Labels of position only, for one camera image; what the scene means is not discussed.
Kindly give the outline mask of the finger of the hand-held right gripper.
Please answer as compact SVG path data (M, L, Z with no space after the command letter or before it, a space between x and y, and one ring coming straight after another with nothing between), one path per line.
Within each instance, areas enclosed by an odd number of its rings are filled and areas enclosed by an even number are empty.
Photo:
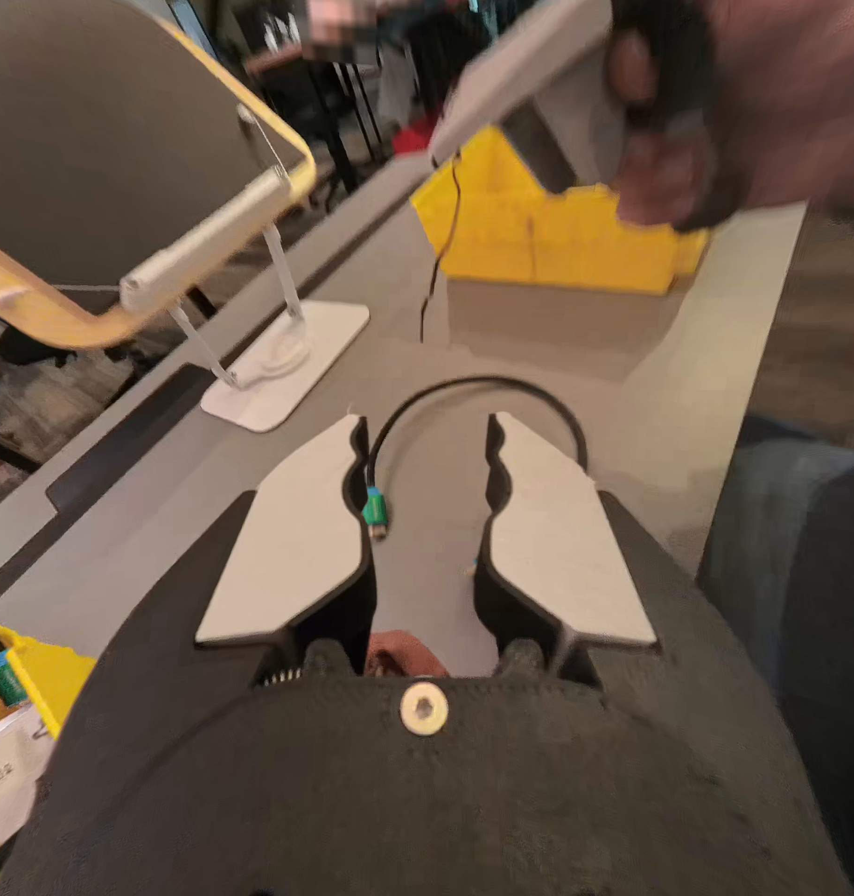
M428 145L450 161L498 126L524 163L613 163L617 107L603 83L612 2L538 2L469 62Z

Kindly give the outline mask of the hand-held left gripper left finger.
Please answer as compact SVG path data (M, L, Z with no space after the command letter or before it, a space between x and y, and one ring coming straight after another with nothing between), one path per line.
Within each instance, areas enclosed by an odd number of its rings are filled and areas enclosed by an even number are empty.
M197 628L197 644L327 638L365 651L376 573L363 518L365 418L343 418L280 461L256 489Z

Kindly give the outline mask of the person's right hand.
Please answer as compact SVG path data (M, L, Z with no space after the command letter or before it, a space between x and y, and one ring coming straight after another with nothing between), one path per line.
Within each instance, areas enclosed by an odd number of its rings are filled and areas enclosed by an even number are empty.
M702 129L630 135L612 179L631 225L710 228L809 203L854 220L854 2L688 2L714 93Z

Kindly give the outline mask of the grey panel with wooden rim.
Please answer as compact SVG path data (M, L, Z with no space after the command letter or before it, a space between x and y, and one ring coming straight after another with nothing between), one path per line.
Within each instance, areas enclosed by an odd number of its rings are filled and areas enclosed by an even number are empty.
M306 199L306 142L123 2L0 1L0 319L128 342Z

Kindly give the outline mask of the person's leg in jeans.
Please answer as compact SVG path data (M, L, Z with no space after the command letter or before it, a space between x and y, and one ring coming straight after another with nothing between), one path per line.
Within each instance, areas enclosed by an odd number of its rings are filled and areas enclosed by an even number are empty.
M747 415L699 583L773 691L854 878L854 450Z

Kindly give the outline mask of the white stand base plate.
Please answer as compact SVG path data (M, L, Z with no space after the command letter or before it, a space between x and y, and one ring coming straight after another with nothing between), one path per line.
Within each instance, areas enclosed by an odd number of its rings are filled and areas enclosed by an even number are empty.
M200 408L210 417L262 434L286 422L364 331L366 306L305 300L301 318L287 310L228 367L234 385L209 386Z

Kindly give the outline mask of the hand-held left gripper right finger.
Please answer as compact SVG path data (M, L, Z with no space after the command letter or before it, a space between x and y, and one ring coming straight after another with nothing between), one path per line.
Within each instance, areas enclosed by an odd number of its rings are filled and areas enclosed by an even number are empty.
M543 658L655 648L599 492L578 461L510 413L489 416L486 461L489 517L474 606L499 654L516 641L532 641Z

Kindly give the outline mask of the yellow plastic bin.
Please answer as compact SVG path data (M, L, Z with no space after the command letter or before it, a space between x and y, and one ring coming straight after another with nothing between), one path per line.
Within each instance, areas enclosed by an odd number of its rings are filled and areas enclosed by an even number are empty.
M47 734L58 740L97 661L0 625L0 652L4 651L30 697L23 706L34 707Z
M451 241L441 268L456 280L660 296L695 274L710 240L708 230L626 225L600 185L548 193L495 127L411 202L435 252Z

